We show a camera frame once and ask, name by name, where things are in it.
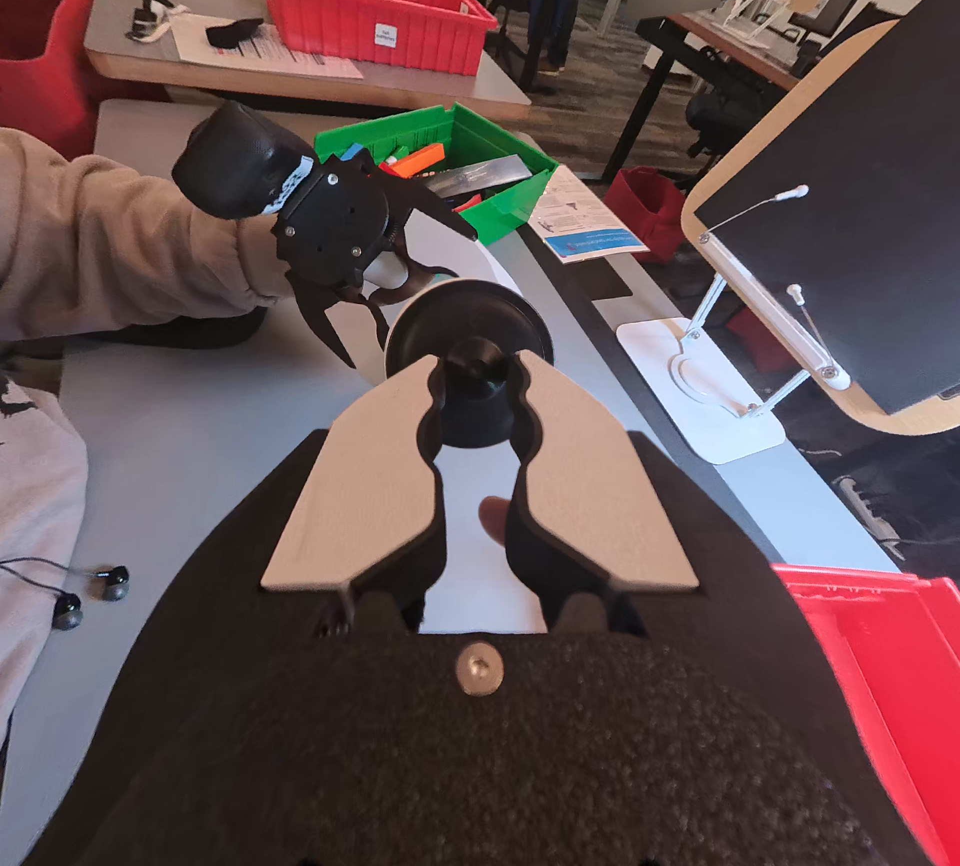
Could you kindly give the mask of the large red ribbed crate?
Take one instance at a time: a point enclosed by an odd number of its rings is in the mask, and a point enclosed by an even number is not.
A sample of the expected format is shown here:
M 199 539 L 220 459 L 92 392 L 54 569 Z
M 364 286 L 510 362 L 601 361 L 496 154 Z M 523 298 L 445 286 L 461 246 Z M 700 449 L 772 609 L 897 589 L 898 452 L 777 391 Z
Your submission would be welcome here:
M 294 51 L 474 76 L 497 17 L 478 0 L 267 0 Z

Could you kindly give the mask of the white bottle with black cap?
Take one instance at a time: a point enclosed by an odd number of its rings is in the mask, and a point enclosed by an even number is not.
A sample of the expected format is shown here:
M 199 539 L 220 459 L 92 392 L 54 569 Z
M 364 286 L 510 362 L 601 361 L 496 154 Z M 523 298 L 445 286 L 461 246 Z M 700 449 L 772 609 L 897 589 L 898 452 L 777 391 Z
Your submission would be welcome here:
M 444 444 L 485 449 L 507 441 L 513 357 L 527 351 L 553 364 L 555 351 L 546 322 L 489 249 L 414 210 L 390 251 L 366 269 L 362 291 L 387 323 L 387 377 L 424 356 L 440 360 Z

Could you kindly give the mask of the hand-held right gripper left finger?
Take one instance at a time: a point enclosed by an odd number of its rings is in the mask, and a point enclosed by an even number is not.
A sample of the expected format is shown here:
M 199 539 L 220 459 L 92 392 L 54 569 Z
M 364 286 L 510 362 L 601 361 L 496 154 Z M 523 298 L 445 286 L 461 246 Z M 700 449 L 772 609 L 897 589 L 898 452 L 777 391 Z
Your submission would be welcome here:
M 262 574 L 265 591 L 425 593 L 437 582 L 442 373 L 425 356 L 337 417 Z

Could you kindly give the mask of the black board with wooden rim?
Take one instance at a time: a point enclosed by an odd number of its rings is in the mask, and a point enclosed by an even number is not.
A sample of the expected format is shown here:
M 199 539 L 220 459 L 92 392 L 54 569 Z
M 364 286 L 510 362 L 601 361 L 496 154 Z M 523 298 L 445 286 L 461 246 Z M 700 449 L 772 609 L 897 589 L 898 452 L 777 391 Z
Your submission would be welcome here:
M 691 190 L 694 248 L 862 426 L 959 424 L 959 0 L 840 44 Z

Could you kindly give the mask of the black cloth piece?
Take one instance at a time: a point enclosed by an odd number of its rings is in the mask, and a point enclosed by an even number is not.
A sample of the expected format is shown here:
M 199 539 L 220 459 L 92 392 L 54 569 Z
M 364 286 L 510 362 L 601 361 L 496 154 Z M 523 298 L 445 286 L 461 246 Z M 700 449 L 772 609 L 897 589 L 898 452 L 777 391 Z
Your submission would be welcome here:
M 239 50 L 242 44 L 253 41 L 263 25 L 262 18 L 243 18 L 205 28 L 208 44 L 220 51 Z

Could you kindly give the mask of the red tote bag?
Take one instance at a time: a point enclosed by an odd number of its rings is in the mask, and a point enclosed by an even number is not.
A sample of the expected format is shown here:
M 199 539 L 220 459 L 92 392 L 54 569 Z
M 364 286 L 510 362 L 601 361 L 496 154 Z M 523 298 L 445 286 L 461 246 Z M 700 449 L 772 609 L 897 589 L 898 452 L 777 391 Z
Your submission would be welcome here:
M 84 47 L 93 0 L 1 0 L 1 125 L 67 159 L 92 150 L 99 105 Z

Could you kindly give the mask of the green plastic bin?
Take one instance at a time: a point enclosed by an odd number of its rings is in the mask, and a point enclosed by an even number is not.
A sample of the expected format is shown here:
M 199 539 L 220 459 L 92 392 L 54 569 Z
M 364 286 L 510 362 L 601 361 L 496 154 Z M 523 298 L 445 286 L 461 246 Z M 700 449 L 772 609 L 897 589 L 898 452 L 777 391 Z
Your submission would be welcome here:
M 479 239 L 490 245 L 525 224 L 543 195 L 558 163 L 538 147 L 522 140 L 468 107 L 433 106 L 394 116 L 336 127 L 315 135 L 313 146 L 322 161 L 343 156 L 359 144 L 382 164 L 391 156 L 406 159 L 418 150 L 441 143 L 440 171 L 517 155 L 529 177 L 502 187 L 467 188 L 467 198 L 483 193 L 485 199 L 464 211 L 465 220 Z

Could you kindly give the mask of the person's left forearm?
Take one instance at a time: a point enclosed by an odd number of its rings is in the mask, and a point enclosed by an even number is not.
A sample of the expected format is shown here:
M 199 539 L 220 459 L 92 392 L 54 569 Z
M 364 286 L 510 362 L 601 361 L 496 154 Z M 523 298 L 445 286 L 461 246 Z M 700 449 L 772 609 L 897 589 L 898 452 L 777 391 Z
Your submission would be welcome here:
M 291 298 L 275 220 L 222 220 L 171 182 L 106 158 L 67 161 L 1 130 L 1 335 L 37 340 Z

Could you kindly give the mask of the white power strip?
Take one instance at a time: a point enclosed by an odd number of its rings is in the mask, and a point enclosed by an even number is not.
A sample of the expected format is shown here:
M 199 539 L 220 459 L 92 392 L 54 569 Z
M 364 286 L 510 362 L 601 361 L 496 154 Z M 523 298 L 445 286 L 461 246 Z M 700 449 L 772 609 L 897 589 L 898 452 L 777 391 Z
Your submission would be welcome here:
M 893 524 L 878 512 L 864 493 L 859 491 L 853 477 L 840 476 L 831 482 L 831 486 L 858 522 L 880 545 L 884 548 L 894 548 L 902 541 Z

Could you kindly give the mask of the wooden edged office desk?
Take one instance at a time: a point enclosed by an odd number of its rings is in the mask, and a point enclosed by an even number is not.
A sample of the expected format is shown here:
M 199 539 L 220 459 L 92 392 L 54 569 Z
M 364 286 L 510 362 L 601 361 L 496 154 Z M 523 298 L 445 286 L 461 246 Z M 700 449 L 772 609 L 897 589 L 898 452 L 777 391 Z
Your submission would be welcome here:
M 695 80 L 702 82 L 700 92 L 716 91 L 764 111 L 765 116 L 799 82 L 790 65 L 777 60 L 767 50 L 736 39 L 705 14 L 642 19 L 635 32 L 658 51 L 659 56 L 618 141 L 624 155 L 629 154 L 639 139 L 675 66 L 685 67 Z M 714 159 L 706 153 L 701 155 L 707 157 L 702 174 L 725 156 Z

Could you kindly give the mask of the white metal board stand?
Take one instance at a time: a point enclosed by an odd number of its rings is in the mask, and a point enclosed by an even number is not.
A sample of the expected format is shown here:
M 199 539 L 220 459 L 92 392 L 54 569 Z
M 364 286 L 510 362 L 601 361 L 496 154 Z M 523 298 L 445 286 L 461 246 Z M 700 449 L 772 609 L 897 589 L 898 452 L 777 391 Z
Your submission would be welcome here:
M 787 288 L 794 307 L 785 309 L 748 279 L 747 305 L 773 321 L 773 332 L 799 365 L 798 373 L 762 400 L 706 331 L 706 320 L 727 287 L 715 273 L 691 319 L 633 322 L 616 330 L 619 345 L 692 452 L 713 465 L 784 443 L 786 432 L 774 408 L 805 381 L 816 380 L 835 392 L 854 383 L 815 331 L 798 284 Z

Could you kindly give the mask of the red plastic bin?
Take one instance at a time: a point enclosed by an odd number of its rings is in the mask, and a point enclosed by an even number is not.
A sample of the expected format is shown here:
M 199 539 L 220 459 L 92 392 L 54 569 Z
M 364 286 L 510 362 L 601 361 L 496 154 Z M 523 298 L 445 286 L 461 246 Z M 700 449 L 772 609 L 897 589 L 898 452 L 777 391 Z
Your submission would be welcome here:
M 774 564 L 882 785 L 934 864 L 959 863 L 959 592 L 947 577 Z

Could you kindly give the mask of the white printed paper sheet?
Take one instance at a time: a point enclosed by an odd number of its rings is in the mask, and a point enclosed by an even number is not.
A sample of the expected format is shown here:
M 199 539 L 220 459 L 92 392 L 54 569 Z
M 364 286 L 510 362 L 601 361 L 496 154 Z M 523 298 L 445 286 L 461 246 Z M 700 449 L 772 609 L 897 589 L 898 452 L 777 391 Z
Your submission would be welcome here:
M 225 68 L 243 72 L 309 78 L 362 80 L 364 73 L 349 59 L 294 51 L 283 42 L 277 28 L 258 22 L 250 36 L 233 47 L 211 43 L 209 32 L 234 27 L 239 21 L 180 13 L 173 20 L 171 35 L 179 59 L 189 65 Z

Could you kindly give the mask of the white blue leaflet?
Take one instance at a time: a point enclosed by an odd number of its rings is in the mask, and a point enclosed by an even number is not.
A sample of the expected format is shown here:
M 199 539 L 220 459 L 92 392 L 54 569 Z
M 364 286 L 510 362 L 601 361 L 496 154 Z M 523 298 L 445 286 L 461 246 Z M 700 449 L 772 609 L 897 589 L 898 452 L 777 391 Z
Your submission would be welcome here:
M 562 264 L 650 250 L 564 164 L 551 173 L 527 224 Z

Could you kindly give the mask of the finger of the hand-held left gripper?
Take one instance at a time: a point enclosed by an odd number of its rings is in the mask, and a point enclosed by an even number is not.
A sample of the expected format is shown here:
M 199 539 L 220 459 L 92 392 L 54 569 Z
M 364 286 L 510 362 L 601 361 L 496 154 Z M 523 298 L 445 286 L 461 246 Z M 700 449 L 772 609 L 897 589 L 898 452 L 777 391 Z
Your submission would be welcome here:
M 447 201 L 438 197 L 419 179 L 404 179 L 375 166 L 375 183 L 387 203 L 384 226 L 376 234 L 376 243 L 389 243 L 403 228 L 412 212 L 423 212 L 460 236 L 477 240 L 478 234 L 460 213 L 454 212 Z
M 295 272 L 286 279 L 309 329 L 371 386 L 386 378 L 385 348 L 390 326 L 382 309 L 364 293 L 363 285 L 326 285 Z

